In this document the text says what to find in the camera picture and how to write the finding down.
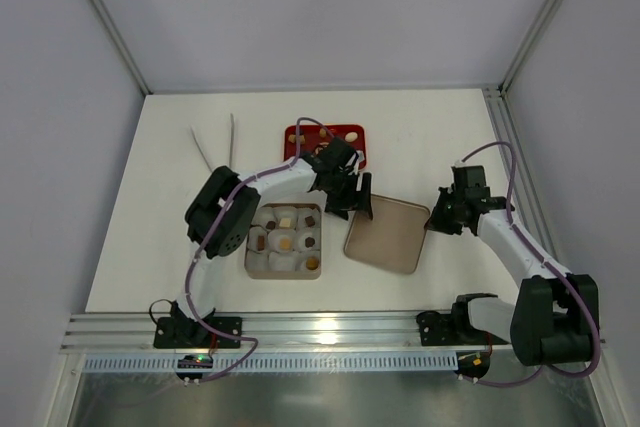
square container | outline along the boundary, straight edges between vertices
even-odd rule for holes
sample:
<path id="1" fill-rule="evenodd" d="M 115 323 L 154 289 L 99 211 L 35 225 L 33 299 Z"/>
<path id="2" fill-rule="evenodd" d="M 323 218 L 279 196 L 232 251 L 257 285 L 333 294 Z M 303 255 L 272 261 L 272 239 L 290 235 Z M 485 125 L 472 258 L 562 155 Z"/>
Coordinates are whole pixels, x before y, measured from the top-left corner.
<path id="1" fill-rule="evenodd" d="M 265 248 L 260 252 L 256 252 L 255 248 L 249 248 L 250 243 L 255 247 L 256 242 L 245 243 L 244 268 L 247 275 L 252 279 L 265 280 L 314 280 L 320 277 L 322 272 L 322 211 L 320 207 L 317 204 L 301 203 L 267 204 L 263 207 L 275 209 L 274 228 L 266 229 L 267 224 L 270 224 L 268 211 L 256 213 L 251 222 L 251 228 L 260 226 L 259 231 L 264 229 L 264 232 L 267 232 L 267 238 L 264 244 L 261 243 Z M 289 208 L 296 209 L 294 217 L 289 215 Z M 312 217 L 312 220 L 306 221 L 308 217 Z M 283 218 L 292 219 L 290 223 L 286 222 L 283 225 L 291 225 L 295 228 L 281 228 Z M 307 268 L 307 259 L 310 257 L 318 260 L 318 266 L 313 270 Z"/>

white table surface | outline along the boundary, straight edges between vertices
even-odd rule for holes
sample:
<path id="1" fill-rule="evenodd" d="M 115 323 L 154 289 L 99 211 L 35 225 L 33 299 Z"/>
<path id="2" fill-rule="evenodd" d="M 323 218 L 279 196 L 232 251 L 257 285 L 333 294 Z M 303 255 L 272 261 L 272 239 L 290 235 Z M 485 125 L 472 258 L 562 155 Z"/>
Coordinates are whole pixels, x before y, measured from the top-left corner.
<path id="1" fill-rule="evenodd" d="M 299 116 L 326 124 L 358 123 L 366 132 L 373 193 L 432 208 L 452 182 L 456 159 L 495 140 L 482 92 L 473 90 L 287 92 L 147 97 L 87 312 L 142 312 L 173 299 L 183 284 L 190 244 L 184 213 L 209 176 L 190 126 L 218 165 L 229 154 L 229 114 L 236 118 L 233 169 L 282 161 L 283 131 Z M 494 195 L 506 191 L 497 149 L 477 156 Z M 324 194 L 288 198 L 324 205 Z M 493 292 L 514 302 L 517 288 L 495 254 L 468 232 L 428 232 L 417 270 L 399 275 L 347 259 L 349 224 L 324 216 L 317 280 L 250 279 L 244 246 L 216 272 L 219 311 L 446 309 L 458 294 Z"/>

metal corner post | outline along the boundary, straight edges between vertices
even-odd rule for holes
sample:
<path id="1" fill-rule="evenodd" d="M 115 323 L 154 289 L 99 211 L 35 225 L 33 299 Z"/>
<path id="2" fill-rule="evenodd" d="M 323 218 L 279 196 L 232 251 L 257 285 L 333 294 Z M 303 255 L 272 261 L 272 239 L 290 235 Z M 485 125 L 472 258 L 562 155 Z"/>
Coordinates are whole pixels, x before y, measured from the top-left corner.
<path id="1" fill-rule="evenodd" d="M 120 35 L 120 32 L 118 31 L 118 28 L 116 27 L 116 24 L 113 21 L 111 14 L 109 14 L 109 11 L 107 10 L 107 7 L 104 4 L 104 2 L 102 0 L 87 0 L 87 1 L 89 2 L 89 5 L 91 6 L 94 13 L 96 14 L 98 21 L 100 22 L 100 24 L 102 25 L 102 28 L 104 29 L 104 32 L 107 34 L 107 37 L 109 37 L 109 40 L 111 40 L 124 66 L 129 71 L 129 74 L 131 75 L 134 82 L 138 85 L 138 88 L 140 89 L 140 92 L 142 93 L 142 95 L 146 96 L 151 94 L 152 92 L 149 89 L 147 82 L 142 76 L 140 69 L 136 65 L 136 62 L 133 59 L 133 56 L 131 55 L 131 52 L 129 52 L 129 49 L 125 44 L 124 39 L 122 38 L 122 35 Z"/>
<path id="2" fill-rule="evenodd" d="M 540 10 L 535 16 L 535 19 L 527 33 L 524 36 L 524 40 L 518 47 L 516 55 L 514 56 L 507 72 L 504 76 L 502 83 L 500 84 L 499 91 L 501 93 L 509 92 L 509 89 L 513 86 L 513 83 L 520 73 L 520 70 L 526 63 L 529 56 L 534 51 L 538 41 L 542 37 L 545 29 L 553 19 L 558 8 L 562 4 L 563 0 L 544 0 Z"/>

tan plastic tray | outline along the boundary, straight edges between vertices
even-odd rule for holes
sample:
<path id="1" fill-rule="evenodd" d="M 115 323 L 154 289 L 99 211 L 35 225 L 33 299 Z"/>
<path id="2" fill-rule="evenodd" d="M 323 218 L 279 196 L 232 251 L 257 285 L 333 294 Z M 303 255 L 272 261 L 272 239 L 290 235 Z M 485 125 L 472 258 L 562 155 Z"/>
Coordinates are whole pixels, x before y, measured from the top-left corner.
<path id="1" fill-rule="evenodd" d="M 380 195 L 371 196 L 373 220 L 356 213 L 344 245 L 350 259 L 398 274 L 412 274 L 431 217 L 429 209 Z"/>
<path id="2" fill-rule="evenodd" d="M 317 204 L 296 204 L 296 203 L 284 203 L 284 204 L 266 204 L 264 207 L 281 207 L 281 206 L 291 206 L 296 209 L 301 209 L 303 207 L 308 207 L 310 209 L 315 209 L 320 212 L 320 223 L 318 228 L 320 229 L 320 265 L 316 270 L 304 270 L 304 271 L 292 271 L 292 272 L 275 272 L 272 270 L 249 270 L 246 267 L 247 263 L 247 251 L 249 250 L 245 246 L 244 253 L 244 270 L 249 277 L 252 279 L 266 279 L 266 280 L 314 280 L 320 277 L 322 272 L 322 210 Z"/>

brown tray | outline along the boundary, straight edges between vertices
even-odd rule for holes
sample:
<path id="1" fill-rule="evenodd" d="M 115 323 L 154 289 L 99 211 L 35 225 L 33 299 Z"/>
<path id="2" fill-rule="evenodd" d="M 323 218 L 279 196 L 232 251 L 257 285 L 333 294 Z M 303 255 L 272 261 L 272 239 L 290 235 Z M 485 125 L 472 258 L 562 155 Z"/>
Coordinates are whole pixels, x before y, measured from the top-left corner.
<path id="1" fill-rule="evenodd" d="M 420 252 L 431 217 L 423 205 L 371 196 L 373 220 L 356 213 L 344 244 L 350 259 L 398 274 L 412 274 L 418 267 Z"/>

